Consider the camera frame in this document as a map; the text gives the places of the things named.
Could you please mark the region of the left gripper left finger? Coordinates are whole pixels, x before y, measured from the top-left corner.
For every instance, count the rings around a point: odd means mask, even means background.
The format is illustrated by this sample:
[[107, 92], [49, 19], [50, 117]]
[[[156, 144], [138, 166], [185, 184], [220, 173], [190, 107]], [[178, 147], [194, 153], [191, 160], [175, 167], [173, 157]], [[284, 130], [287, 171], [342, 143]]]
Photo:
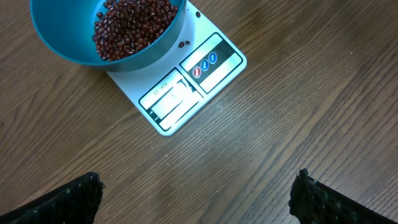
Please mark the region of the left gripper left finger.
[[106, 185], [99, 173], [84, 175], [1, 215], [5, 224], [93, 224]]

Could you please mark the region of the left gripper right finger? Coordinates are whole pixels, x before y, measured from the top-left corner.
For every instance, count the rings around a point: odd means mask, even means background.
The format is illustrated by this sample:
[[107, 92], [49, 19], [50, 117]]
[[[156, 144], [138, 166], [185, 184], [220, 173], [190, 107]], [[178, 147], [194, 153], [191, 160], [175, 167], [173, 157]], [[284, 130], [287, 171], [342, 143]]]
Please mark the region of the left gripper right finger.
[[311, 178], [306, 169], [293, 182], [289, 207], [301, 224], [397, 224]]

